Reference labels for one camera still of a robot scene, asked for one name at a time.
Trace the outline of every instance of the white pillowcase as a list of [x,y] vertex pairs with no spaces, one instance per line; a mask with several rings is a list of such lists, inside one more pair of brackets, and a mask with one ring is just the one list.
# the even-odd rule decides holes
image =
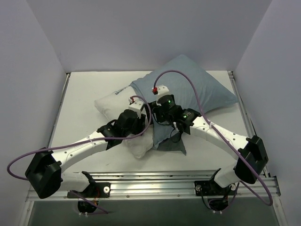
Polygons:
[[[124,110],[128,109],[128,99],[134,95],[136,95],[134,89],[127,86],[95,100],[94,105],[100,113],[105,115],[108,121],[111,121],[117,119]],[[142,158],[153,147],[153,126],[151,125],[142,136],[123,142],[135,158]]]

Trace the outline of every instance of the white wall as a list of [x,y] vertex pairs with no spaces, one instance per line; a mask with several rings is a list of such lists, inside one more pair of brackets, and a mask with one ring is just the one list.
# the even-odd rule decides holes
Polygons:
[[65,71],[233,70],[271,0],[27,0]]
[[[0,6],[0,219],[19,222],[29,183],[12,178],[7,164],[47,145],[65,81],[64,70],[25,0]],[[24,176],[29,159],[13,171]]]
[[301,225],[300,12],[300,0],[273,0],[235,71],[291,226]]

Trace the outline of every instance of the cable connector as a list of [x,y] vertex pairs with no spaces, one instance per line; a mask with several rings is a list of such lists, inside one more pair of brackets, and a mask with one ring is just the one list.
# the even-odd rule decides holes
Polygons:
[[132,104],[133,102],[135,102],[135,101],[134,101],[134,98],[132,98],[132,97],[130,97],[130,98],[128,99],[128,101],[130,102],[130,104]]
[[151,91],[152,91],[152,93],[153,93],[154,95],[158,94],[158,89],[157,89],[157,87],[153,87],[153,88],[151,89]]

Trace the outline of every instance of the screw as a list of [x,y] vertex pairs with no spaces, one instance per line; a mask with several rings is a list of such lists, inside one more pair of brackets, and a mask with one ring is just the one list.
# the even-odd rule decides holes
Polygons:
[[105,193],[105,194],[107,194],[107,193],[109,193],[110,192],[110,188],[109,187],[104,187],[103,188],[103,192]]
[[197,186],[196,186],[196,191],[199,192],[199,191],[201,190],[201,187],[202,187],[201,185],[197,185]]

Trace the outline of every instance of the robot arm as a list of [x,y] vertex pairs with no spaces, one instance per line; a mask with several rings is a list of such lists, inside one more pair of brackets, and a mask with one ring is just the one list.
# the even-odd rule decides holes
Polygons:
[[221,191],[241,180],[249,184],[256,182],[255,175],[216,133],[212,126],[214,125],[227,142],[240,152],[257,174],[262,172],[268,162],[263,141],[259,137],[253,136],[252,138],[248,138],[233,133],[212,122],[208,124],[199,112],[192,109],[182,109],[181,106],[176,105],[174,96],[169,93],[166,86],[156,87],[153,93],[157,95],[157,100],[151,103],[151,108],[158,122],[167,121],[168,124],[171,124],[180,133],[185,132],[201,137],[226,151],[237,160],[236,164],[218,169],[214,173],[210,179],[209,189]]
[[70,144],[60,151],[35,154],[25,176],[39,198],[47,198],[58,190],[86,192],[93,190],[95,181],[87,172],[67,173],[71,165],[98,152],[121,144],[122,138],[137,135],[145,128],[146,116],[142,114],[144,102],[136,100],[117,120],[100,127],[91,135]]

